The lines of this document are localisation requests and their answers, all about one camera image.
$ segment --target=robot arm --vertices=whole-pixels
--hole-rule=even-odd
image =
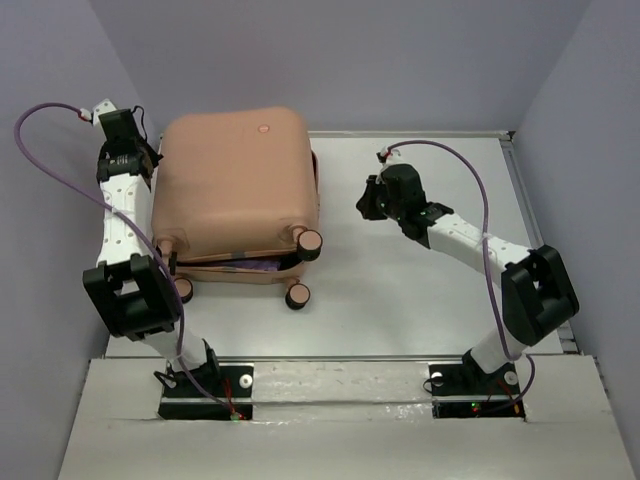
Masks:
[[[409,239],[484,273],[482,231],[451,208],[427,201],[411,165],[369,176],[356,208],[366,220],[395,220]],[[491,277],[502,289],[505,343],[517,358],[573,317],[578,300],[555,249],[532,250],[496,237],[488,238],[488,246]],[[463,356],[463,367],[475,376],[491,375],[511,360],[495,329]]]
[[[104,100],[93,109],[93,124],[106,136],[97,171],[104,201],[150,238],[151,180],[162,157],[142,138],[129,109]],[[135,232],[115,212],[105,211],[102,249],[96,267],[83,272],[85,290],[111,335],[151,346],[179,373],[179,300],[169,282]],[[191,372],[219,373],[211,348],[188,330],[182,360]]]

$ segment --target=cable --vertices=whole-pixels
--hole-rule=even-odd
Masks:
[[[142,110],[142,115],[140,115],[140,126],[142,127],[142,131],[144,132],[144,141],[146,142],[149,137],[147,135],[147,129],[144,126],[144,107],[141,105],[136,105],[135,107],[133,107],[133,110],[131,110],[131,114],[133,115],[138,110]]]
[[[124,215],[122,212],[114,210],[113,207],[111,205],[109,205],[108,203],[106,203],[102,198],[95,197],[89,191],[87,191],[84,188],[74,184],[73,182],[68,181],[67,179],[65,179],[64,177],[59,175],[58,173],[56,173],[53,170],[51,170],[45,164],[40,162],[40,160],[38,160],[36,157],[34,157],[31,154],[31,152],[27,149],[27,147],[25,146],[24,142],[22,141],[22,136],[21,136],[22,124],[25,122],[25,120],[27,118],[29,118],[35,112],[37,112],[39,110],[43,110],[45,108],[64,108],[66,110],[71,110],[72,112],[75,112],[79,117],[80,117],[80,115],[82,113],[79,108],[73,107],[73,106],[68,105],[66,103],[48,102],[48,103],[41,103],[41,104],[38,104],[38,105],[36,105],[34,107],[31,107],[29,110],[24,112],[20,116],[20,118],[18,118],[18,120],[16,121],[16,123],[15,123],[15,125],[13,127],[13,138],[14,138],[14,140],[16,142],[16,145],[18,146],[18,149],[26,157],[26,159],[29,160],[29,162],[31,162],[31,164],[34,167],[36,167],[40,171],[44,172],[45,174],[47,174],[48,176],[50,176],[54,180],[62,183],[66,187],[70,188],[71,190],[79,193],[80,195],[82,195],[86,199],[92,201],[96,205],[101,206],[102,208],[104,208],[105,210],[107,210],[109,212],[112,212],[114,215],[116,215],[118,218],[120,218],[120,220],[122,220],[129,228],[131,228],[131,230],[133,230],[133,232],[136,234],[136,236],[149,249],[149,251],[153,255],[154,260],[160,266],[160,269],[162,270],[162,273],[164,274],[164,276],[169,281],[169,284],[171,285],[171,290],[173,291],[173,294],[174,294],[175,299],[176,299],[177,304],[178,304],[178,315],[179,315],[178,322],[179,322],[179,326],[180,326],[180,331],[178,333],[178,344],[176,345],[176,355],[177,355],[177,360],[178,360],[178,363],[180,364],[180,367],[184,371],[185,376],[193,384],[193,386],[196,388],[196,390],[198,390],[198,392],[200,392],[204,397],[208,398],[209,400],[213,400],[214,402],[219,403],[220,405],[223,405],[224,407],[226,407],[229,410],[231,410],[232,407],[229,404],[227,404],[226,402],[220,400],[219,398],[214,397],[213,395],[211,395],[209,392],[207,392],[202,387],[202,385],[200,385],[198,383],[198,381],[193,377],[191,372],[189,372],[189,369],[187,368],[187,365],[185,364],[184,360],[182,359],[182,348],[183,348],[184,333],[185,333],[184,306],[182,305],[182,300],[180,299],[180,293],[178,292],[176,284],[175,284],[175,282],[173,281],[173,279],[171,277],[171,273],[169,272],[169,268],[162,261],[162,257],[160,256],[158,251],[154,248],[154,246],[151,243],[151,241],[146,237],[144,232],[142,230],[140,230],[140,228],[129,217]]]
[[[484,402],[482,402],[482,403],[488,404],[488,403],[491,401],[491,397],[493,397],[493,389],[489,390],[489,396],[488,396],[488,397],[487,397],[487,399],[486,399]]]
[[[478,184],[478,188],[480,189],[480,195],[482,196],[482,209],[483,209],[482,263],[484,266],[484,277],[487,283],[487,291],[489,293],[489,301],[491,302],[493,317],[496,321],[496,327],[498,328],[498,335],[500,336],[500,344],[502,345],[502,351],[504,352],[504,355],[508,360],[510,360],[511,362],[515,362],[516,360],[518,360],[518,357],[512,356],[511,353],[509,352],[509,347],[507,346],[507,339],[504,333],[504,325],[502,324],[502,318],[500,317],[500,310],[498,309],[496,292],[493,290],[493,280],[491,279],[491,265],[490,265],[490,259],[489,259],[489,242],[487,238],[487,234],[489,233],[489,198],[487,197],[487,190],[484,187],[484,183],[482,183],[482,179],[480,178],[478,171],[474,168],[473,165],[471,165],[471,162],[469,162],[469,160],[467,160],[465,157],[463,157],[460,153],[455,151],[453,148],[445,145],[444,143],[434,142],[432,140],[406,140],[403,142],[394,143],[393,145],[390,145],[387,147],[387,154],[384,156],[384,158],[387,158],[391,154],[392,150],[399,147],[404,147],[406,145],[430,145],[432,147],[438,147],[443,150],[446,150],[447,152],[452,154],[454,157],[456,157],[458,160],[460,160],[462,163],[464,163],[464,165],[467,167],[467,169],[469,169],[469,171],[475,178],[476,183]],[[507,405],[502,405],[501,407],[493,409],[493,411],[510,407],[511,404],[515,405],[520,400],[522,400],[522,398],[525,396],[525,394],[529,391],[529,389],[533,385],[533,380],[535,379],[535,375],[536,375],[536,366],[533,361],[533,358],[531,358],[530,355],[525,354],[525,357],[527,358],[527,360],[529,360],[529,363],[531,364],[531,376],[529,377],[529,381],[527,382],[527,385],[522,390],[522,393],[520,393],[520,395],[513,402],[509,402],[509,404]]]
[[[498,380],[496,383],[502,389],[502,391],[507,394],[509,400],[513,400],[513,395],[511,395],[511,390],[509,390],[509,387],[507,387],[507,385],[502,380]]]
[[[433,395],[433,391],[432,391],[432,390],[429,390],[429,389],[427,388],[427,383],[431,384],[431,383],[432,383],[432,380],[431,380],[430,378],[427,378],[427,379],[424,381],[424,383],[422,384],[422,389],[423,389],[425,392],[427,392],[429,395]]]

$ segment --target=white platform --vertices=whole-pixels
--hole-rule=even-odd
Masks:
[[[92,362],[60,480],[634,478],[590,357],[537,357],[527,422],[434,420],[414,362],[259,362],[255,421],[164,421],[163,365]]]
[[[200,283],[186,306],[192,330],[225,357],[460,355],[478,342],[494,326],[484,279],[406,239],[393,222],[365,221],[355,209],[367,176],[379,169],[375,153],[403,139],[313,138],[325,244],[303,279],[311,302],[292,312],[280,285]],[[491,233],[529,245],[499,140],[436,140],[479,171]],[[426,146],[404,147],[402,154],[420,172],[429,200],[481,224],[478,187],[459,160]],[[562,349],[554,333],[534,351]],[[107,350],[108,357],[153,354],[127,339],[111,339]]]

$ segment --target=white wall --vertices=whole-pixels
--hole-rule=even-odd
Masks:
[[[315,129],[515,129],[588,0],[89,0],[159,128],[286,104]]]
[[[85,0],[3,1],[0,63],[0,477],[47,480],[57,478],[88,359],[106,340],[82,288],[102,212],[31,167],[13,124],[43,101],[139,99]],[[101,132],[66,111],[38,114],[24,130],[34,153],[97,191]]]
[[[516,135],[545,240],[563,253],[640,474],[640,2],[594,0]]]

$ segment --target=tan suitcase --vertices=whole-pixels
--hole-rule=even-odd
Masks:
[[[183,301],[190,281],[286,286],[293,309],[320,254],[317,162],[304,119],[274,107],[192,114],[162,141],[152,216],[154,241]]]

